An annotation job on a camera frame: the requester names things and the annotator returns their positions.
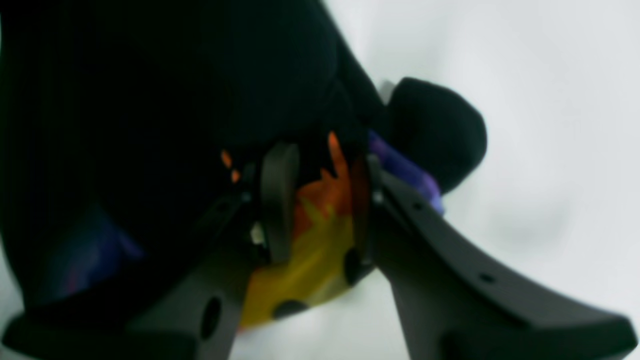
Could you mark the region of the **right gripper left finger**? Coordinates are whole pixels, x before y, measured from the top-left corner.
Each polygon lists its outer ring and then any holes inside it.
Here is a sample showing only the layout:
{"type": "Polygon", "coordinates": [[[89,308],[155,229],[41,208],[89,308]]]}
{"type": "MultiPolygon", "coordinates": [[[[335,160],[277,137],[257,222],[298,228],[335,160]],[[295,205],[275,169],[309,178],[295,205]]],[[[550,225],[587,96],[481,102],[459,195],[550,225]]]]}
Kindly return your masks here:
{"type": "Polygon", "coordinates": [[[291,257],[299,167],[277,143],[160,255],[92,205],[2,343],[35,360],[226,360],[252,272],[291,257]]]}

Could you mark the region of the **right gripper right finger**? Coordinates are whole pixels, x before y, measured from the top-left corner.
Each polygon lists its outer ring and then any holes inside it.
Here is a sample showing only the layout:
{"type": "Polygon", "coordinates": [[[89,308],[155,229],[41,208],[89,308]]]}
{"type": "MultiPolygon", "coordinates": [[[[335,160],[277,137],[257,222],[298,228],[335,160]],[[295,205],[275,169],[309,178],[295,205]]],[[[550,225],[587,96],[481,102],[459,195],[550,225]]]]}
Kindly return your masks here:
{"type": "Polygon", "coordinates": [[[487,255],[372,154],[365,262],[391,285],[412,360],[622,360],[638,346],[628,317],[487,255]]]}

